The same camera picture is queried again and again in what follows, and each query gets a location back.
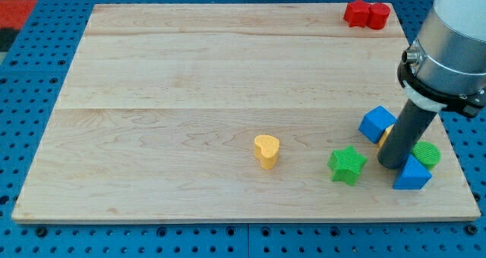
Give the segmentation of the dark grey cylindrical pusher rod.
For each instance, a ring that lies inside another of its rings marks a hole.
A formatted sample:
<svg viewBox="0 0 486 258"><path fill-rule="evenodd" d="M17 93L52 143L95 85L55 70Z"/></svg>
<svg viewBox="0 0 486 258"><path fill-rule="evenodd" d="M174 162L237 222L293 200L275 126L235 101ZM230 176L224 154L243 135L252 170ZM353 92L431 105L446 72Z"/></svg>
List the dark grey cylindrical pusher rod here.
<svg viewBox="0 0 486 258"><path fill-rule="evenodd" d="M413 146L436 115L436 112L421 109L412 100L408 100L377 154L378 162L388 169L403 167Z"/></svg>

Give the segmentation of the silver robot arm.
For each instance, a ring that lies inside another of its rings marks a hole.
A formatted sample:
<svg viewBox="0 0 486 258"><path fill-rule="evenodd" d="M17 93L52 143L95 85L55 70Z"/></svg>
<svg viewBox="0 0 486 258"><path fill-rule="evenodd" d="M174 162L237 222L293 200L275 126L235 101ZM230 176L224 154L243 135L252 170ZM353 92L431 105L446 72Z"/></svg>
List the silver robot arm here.
<svg viewBox="0 0 486 258"><path fill-rule="evenodd" d="M440 111L476 117L485 107L485 0L434 0L397 77L408 100L377 154L403 167Z"/></svg>

